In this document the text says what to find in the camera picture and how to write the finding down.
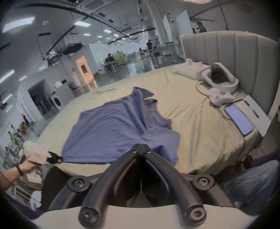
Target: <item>beige bed sheet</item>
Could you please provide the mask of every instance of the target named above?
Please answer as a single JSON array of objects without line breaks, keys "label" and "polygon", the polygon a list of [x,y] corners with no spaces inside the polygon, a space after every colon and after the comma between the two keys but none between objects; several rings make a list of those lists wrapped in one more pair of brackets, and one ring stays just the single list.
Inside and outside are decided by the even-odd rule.
[{"label": "beige bed sheet", "polygon": [[[172,120],[172,129],[180,134],[177,170],[217,174],[252,150],[258,132],[254,129],[243,138],[235,124],[225,118],[224,107],[211,105],[195,84],[195,80],[176,74],[173,66],[169,66],[103,86],[73,100],[46,127],[37,143],[49,142],[51,151],[60,155],[82,111],[129,95],[138,86],[154,93],[158,111]],[[198,87],[202,92],[209,89],[203,82]],[[245,95],[239,92],[237,99]],[[61,163],[58,168],[70,175],[90,176],[104,172],[109,166]]]}]

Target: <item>gray upholstered headboard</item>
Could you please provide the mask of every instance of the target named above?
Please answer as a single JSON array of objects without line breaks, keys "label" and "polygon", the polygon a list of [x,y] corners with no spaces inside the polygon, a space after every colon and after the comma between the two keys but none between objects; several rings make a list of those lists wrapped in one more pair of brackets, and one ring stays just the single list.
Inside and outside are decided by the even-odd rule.
[{"label": "gray upholstered headboard", "polygon": [[241,31],[199,33],[181,40],[185,59],[207,65],[222,63],[239,79],[240,89],[269,113],[280,78],[278,42]]}]

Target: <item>smartphone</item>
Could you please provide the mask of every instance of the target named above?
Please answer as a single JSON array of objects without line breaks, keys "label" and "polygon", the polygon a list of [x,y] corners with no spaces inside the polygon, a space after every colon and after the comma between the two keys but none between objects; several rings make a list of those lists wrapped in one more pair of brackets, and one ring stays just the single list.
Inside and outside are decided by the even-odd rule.
[{"label": "smartphone", "polygon": [[233,120],[233,122],[236,124],[237,128],[240,130],[243,136],[248,135],[254,129],[252,124],[248,121],[246,116],[241,112],[241,110],[237,106],[231,105],[225,108],[225,112]]}]

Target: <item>bed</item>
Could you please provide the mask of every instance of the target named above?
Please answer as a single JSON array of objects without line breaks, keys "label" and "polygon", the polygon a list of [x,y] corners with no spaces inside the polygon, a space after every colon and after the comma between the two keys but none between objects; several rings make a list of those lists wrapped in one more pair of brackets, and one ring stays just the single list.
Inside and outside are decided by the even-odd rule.
[{"label": "bed", "polygon": [[[49,142],[51,151],[61,154],[82,111],[129,95],[132,88],[138,86],[154,93],[158,111],[172,120],[172,129],[180,134],[175,167],[184,173],[198,170],[217,174],[252,150],[258,132],[255,129],[243,139],[234,123],[224,117],[224,110],[213,107],[209,99],[196,90],[195,83],[176,74],[174,67],[169,66],[101,87],[71,102],[46,127],[37,143]],[[200,91],[207,89],[205,84],[199,84]],[[238,98],[245,96],[242,91],[238,94]],[[70,175],[89,176],[104,172],[108,166],[62,163],[58,167]]]},{"label": "bed", "polygon": [[[184,37],[182,44],[185,56],[194,61],[208,65],[223,63],[241,82],[243,91],[238,89],[237,99],[249,94],[271,119],[274,117],[280,104],[279,43],[251,33],[222,31]],[[169,66],[103,86],[67,105],[46,127],[37,143],[49,142],[51,151],[60,155],[82,111],[129,95],[137,86],[154,93],[159,113],[171,119],[172,129],[180,134],[177,170],[217,174],[244,158],[260,135],[254,129],[243,138],[235,124],[226,118],[224,107],[211,105],[209,99],[196,90],[195,84],[195,80],[176,74],[174,67]],[[202,92],[209,89],[203,82],[198,88]],[[61,163],[58,168],[70,175],[90,176],[104,172],[109,166]]]}]

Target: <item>human hand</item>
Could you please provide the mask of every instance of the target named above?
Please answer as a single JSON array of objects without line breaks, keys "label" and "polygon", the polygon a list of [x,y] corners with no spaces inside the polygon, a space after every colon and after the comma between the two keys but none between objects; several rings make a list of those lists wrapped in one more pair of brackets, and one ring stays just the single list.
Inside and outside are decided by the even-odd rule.
[{"label": "human hand", "polygon": [[38,164],[30,163],[30,162],[23,162],[22,164],[19,165],[20,170],[23,173],[29,173],[31,170],[33,170],[35,167],[39,167]]}]

